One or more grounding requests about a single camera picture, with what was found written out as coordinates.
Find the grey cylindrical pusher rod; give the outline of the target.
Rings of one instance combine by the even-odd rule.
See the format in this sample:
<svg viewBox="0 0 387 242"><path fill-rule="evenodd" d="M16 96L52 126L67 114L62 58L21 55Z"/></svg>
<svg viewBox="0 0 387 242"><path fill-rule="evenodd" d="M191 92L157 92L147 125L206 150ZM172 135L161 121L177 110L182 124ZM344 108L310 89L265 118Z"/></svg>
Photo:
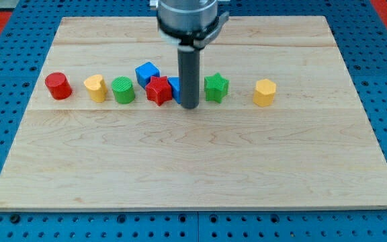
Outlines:
<svg viewBox="0 0 387 242"><path fill-rule="evenodd" d="M186 109L194 109L199 104L200 52L191 47L179 47L177 54L180 103Z"/></svg>

